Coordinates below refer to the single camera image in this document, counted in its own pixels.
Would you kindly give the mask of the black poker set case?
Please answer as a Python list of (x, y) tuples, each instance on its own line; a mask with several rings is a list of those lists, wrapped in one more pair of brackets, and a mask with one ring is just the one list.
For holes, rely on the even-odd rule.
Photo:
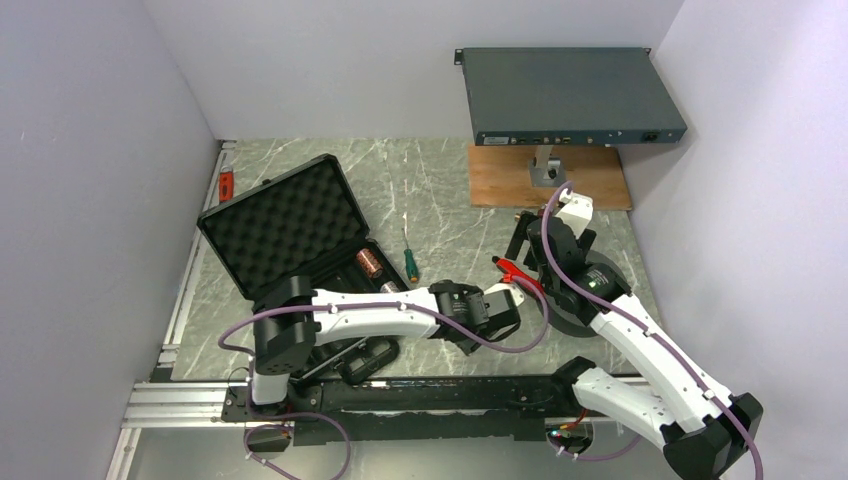
[[(370, 226), (338, 159), (322, 154), (222, 205), (203, 212), (203, 237), (256, 313), (281, 304), (282, 287), (305, 276), (314, 288), (342, 293), (381, 293), (409, 284), (371, 237)], [(355, 255), (369, 248), (382, 263), (368, 278)]]

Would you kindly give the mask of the orange black poker chip stack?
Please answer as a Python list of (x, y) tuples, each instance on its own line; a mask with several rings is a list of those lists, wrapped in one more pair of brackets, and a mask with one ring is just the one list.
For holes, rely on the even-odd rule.
[(382, 275), (384, 267), (369, 248), (359, 250), (355, 258), (368, 278), (375, 279)]

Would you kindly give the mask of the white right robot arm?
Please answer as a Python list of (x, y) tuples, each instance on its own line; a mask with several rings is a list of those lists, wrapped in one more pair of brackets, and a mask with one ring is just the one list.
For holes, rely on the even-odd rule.
[(744, 454), (762, 478), (754, 438), (764, 409), (750, 393), (734, 394), (699, 367), (647, 312), (607, 258), (592, 252), (595, 239), (583, 217), (563, 220), (523, 211), (507, 247), (536, 274), (551, 324), (574, 337), (600, 336), (617, 348), (651, 385), (647, 394), (593, 362), (576, 357), (561, 367), (551, 388), (557, 411), (597, 411), (650, 441), (682, 479), (717, 479)]

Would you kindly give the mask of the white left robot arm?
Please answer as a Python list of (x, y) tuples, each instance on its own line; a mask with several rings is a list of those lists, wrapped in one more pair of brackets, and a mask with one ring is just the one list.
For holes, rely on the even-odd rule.
[(264, 420), (287, 406), (291, 374), (301, 370), (317, 346), (370, 337), (438, 339), (470, 354), (496, 343), (520, 326), (526, 296), (504, 284), (482, 290), (439, 281), (390, 293), (342, 293), (314, 289), (296, 276), (282, 288), (281, 306), (255, 314), (255, 352), (248, 407)]

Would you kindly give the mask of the blue tan poker chip stack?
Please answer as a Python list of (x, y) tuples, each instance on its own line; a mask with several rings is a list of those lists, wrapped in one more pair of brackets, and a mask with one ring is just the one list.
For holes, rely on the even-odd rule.
[(398, 293), (398, 292), (401, 292), (401, 289), (393, 281), (387, 281), (387, 282), (383, 283), (379, 287), (379, 289), (380, 289), (381, 293)]

